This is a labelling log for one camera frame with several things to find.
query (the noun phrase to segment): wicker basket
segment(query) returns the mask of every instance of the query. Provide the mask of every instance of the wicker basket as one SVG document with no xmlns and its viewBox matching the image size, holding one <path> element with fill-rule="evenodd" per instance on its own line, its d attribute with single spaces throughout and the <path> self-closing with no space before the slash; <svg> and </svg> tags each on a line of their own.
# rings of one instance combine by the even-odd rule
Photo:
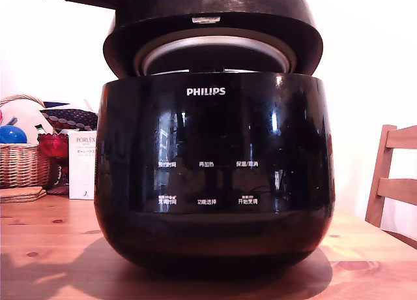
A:
<svg viewBox="0 0 417 300">
<path fill-rule="evenodd" d="M 10 101 L 33 100 L 45 108 L 44 103 L 32 96 L 16 95 L 3 99 L 0 107 Z M 0 144 L 0 188 L 48 188 L 58 180 L 59 166 L 38 151 L 37 145 L 25 143 Z"/>
</svg>

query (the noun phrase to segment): chair backrest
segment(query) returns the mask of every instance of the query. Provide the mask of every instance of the chair backrest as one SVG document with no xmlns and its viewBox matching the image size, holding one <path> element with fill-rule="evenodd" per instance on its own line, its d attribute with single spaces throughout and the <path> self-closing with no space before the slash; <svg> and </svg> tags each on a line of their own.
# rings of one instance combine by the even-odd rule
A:
<svg viewBox="0 0 417 300">
<path fill-rule="evenodd" d="M 382 127 L 365 218 L 376 227 L 381 226 L 385 198 L 417 205 L 417 180 L 388 178 L 394 149 L 417 149 L 417 126 L 402 129 L 393 125 Z"/>
</svg>

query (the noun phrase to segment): glossy black surface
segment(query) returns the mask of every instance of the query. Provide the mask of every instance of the glossy black surface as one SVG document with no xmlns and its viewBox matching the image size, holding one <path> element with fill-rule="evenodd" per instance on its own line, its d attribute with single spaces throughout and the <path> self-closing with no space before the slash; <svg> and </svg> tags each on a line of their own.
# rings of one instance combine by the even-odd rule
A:
<svg viewBox="0 0 417 300">
<path fill-rule="evenodd" d="M 220 21 L 193 23 L 192 18 L 202 16 Z M 323 52 L 305 0 L 123 0 L 104 43 L 104 57 L 119 78 L 136 76 L 134 56 L 146 43 L 208 27 L 257 31 L 282 40 L 297 56 L 295 73 L 313 74 Z"/>
<path fill-rule="evenodd" d="M 331 138 L 322 83 L 310 76 L 111 82 L 97 142 L 98 221 L 132 262 L 290 264 L 314 251 L 330 224 Z"/>
</svg>

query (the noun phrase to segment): wooden table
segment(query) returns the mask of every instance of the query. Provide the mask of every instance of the wooden table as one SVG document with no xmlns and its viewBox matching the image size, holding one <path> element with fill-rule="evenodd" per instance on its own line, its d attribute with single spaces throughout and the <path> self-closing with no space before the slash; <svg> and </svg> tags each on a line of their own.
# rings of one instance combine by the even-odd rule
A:
<svg viewBox="0 0 417 300">
<path fill-rule="evenodd" d="M 161 277 L 114 252 L 93 202 L 46 196 L 1 205 L 2 299 L 417 299 L 417 250 L 336 210 L 317 249 L 250 281 Z"/>
</svg>

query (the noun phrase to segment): philips logo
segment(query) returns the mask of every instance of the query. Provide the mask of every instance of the philips logo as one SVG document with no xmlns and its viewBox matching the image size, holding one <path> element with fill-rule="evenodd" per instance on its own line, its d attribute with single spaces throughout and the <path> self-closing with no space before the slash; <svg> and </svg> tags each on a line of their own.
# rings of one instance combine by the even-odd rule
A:
<svg viewBox="0 0 417 300">
<path fill-rule="evenodd" d="M 187 88 L 187 96 L 224 96 L 226 88 Z"/>
</svg>

